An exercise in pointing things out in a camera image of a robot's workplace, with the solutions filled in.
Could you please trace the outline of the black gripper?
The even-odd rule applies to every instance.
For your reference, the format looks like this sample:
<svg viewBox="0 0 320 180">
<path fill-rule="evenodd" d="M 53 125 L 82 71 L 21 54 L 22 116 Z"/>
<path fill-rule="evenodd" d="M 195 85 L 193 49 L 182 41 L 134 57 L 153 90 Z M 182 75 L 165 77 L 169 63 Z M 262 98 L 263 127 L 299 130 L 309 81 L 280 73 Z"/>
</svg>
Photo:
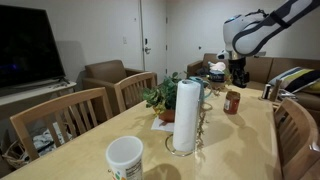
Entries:
<svg viewBox="0 0 320 180">
<path fill-rule="evenodd" d="M 245 72 L 244 67 L 246 65 L 246 59 L 240 58 L 229 61 L 229 70 L 232 74 L 232 84 L 238 87 L 238 80 L 234 77 L 240 77 L 241 88 L 245 88 L 250 81 L 250 74 Z"/>
</svg>

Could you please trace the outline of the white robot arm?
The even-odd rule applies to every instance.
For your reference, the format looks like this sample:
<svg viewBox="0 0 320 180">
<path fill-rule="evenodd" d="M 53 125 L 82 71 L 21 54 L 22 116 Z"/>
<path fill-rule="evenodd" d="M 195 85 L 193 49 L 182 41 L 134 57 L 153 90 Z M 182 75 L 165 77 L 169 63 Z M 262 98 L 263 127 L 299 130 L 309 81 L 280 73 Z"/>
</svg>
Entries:
<svg viewBox="0 0 320 180">
<path fill-rule="evenodd" d="M 246 58 L 256 55 L 272 37 L 319 6 L 320 0 L 286 0 L 269 14 L 258 9 L 227 19 L 223 24 L 225 49 L 217 57 L 229 61 L 232 83 L 245 88 L 249 81 L 244 71 Z"/>
</svg>

